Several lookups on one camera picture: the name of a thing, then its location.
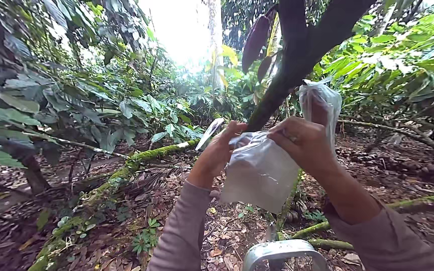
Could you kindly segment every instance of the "sky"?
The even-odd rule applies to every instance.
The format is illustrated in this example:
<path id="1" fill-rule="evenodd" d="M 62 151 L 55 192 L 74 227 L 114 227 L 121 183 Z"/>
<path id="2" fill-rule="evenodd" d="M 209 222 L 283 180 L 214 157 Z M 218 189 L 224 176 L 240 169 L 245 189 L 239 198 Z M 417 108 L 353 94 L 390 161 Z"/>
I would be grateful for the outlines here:
<path id="1" fill-rule="evenodd" d="M 202 0 L 140 0 L 138 5 L 151 14 L 155 37 L 177 65 L 190 68 L 207 58 L 209 13 Z"/>

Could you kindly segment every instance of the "hand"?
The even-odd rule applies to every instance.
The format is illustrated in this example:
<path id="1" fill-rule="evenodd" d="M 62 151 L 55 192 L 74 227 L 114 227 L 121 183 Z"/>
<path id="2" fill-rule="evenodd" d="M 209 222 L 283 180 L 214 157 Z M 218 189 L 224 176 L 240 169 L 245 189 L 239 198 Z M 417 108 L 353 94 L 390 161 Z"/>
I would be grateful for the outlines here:
<path id="1" fill-rule="evenodd" d="M 222 132 L 214 136 L 205 151 L 199 156 L 187 181 L 198 187 L 212 188 L 214 177 L 220 175 L 231 159 L 230 139 L 238 136 L 238 132 L 242 132 L 245 128 L 247 128 L 247 124 L 231 120 Z"/>
<path id="2" fill-rule="evenodd" d="M 320 124 L 291 116 L 272 127 L 268 138 L 318 181 L 341 169 L 329 146 L 326 128 Z"/>

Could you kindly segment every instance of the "small plant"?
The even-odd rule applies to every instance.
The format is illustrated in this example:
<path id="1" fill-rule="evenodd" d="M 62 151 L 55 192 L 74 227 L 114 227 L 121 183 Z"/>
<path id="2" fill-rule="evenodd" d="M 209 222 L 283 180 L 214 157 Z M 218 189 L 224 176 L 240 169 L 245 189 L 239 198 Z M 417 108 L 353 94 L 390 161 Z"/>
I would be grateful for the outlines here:
<path id="1" fill-rule="evenodd" d="M 152 247 L 157 245 L 158 238 L 156 229 L 160 226 L 157 219 L 148 220 L 148 229 L 143 229 L 136 237 L 133 238 L 133 252 L 148 252 Z"/>
<path id="2" fill-rule="evenodd" d="M 250 205 L 250 204 L 247 204 L 247 205 L 244 207 L 244 211 L 241 212 L 241 213 L 239 213 L 239 215 L 238 215 L 237 217 L 238 217 L 239 219 L 241 219 L 241 218 L 244 217 L 245 213 L 253 214 L 253 213 L 254 213 L 254 207 L 253 207 L 252 205 Z"/>
<path id="3" fill-rule="evenodd" d="M 306 211 L 304 213 L 304 217 L 306 219 L 313 220 L 313 221 L 319 221 L 319 222 L 327 221 L 326 217 L 324 216 L 324 213 L 321 211 L 313 211 L 312 213 Z"/>

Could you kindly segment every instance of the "dried cacao pod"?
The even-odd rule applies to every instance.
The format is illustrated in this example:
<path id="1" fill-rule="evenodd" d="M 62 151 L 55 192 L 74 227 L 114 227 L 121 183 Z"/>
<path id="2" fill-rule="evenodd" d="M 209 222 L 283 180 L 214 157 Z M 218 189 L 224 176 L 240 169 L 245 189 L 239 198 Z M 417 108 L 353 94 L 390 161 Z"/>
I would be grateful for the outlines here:
<path id="1" fill-rule="evenodd" d="M 270 63 L 273 61 L 271 56 L 266 56 L 260 63 L 259 69 L 257 70 L 257 79 L 259 83 L 262 81 L 264 76 L 266 76 L 267 70 L 269 70 Z"/>
<path id="2" fill-rule="evenodd" d="M 242 53 L 242 71 L 247 73 L 250 65 L 257 60 L 262 46 L 266 44 L 270 28 L 269 19 L 261 15 L 252 25 L 249 36 L 245 40 L 244 52 Z"/>

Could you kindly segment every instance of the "tall tree trunk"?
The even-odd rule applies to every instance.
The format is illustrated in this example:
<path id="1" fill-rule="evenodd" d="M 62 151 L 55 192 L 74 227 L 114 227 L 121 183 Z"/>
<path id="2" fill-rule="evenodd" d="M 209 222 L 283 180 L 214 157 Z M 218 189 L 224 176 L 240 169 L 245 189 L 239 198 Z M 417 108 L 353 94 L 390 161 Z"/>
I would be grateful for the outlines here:
<path id="1" fill-rule="evenodd" d="M 212 52 L 212 87 L 214 89 L 224 89 L 222 77 L 224 73 L 219 66 L 224 65 L 222 56 L 222 14 L 220 12 L 220 0 L 207 0 L 209 7 L 209 30 L 210 30 L 210 48 Z"/>
<path id="2" fill-rule="evenodd" d="M 384 14 L 383 19 L 378 23 L 378 26 L 376 28 L 376 34 L 375 36 L 379 36 L 382 35 L 384 33 L 384 31 L 386 30 L 386 27 L 388 26 L 391 17 L 393 15 L 393 12 L 395 12 L 395 8 L 396 8 L 396 4 L 391 5 L 391 7 L 389 7 L 389 9 Z"/>

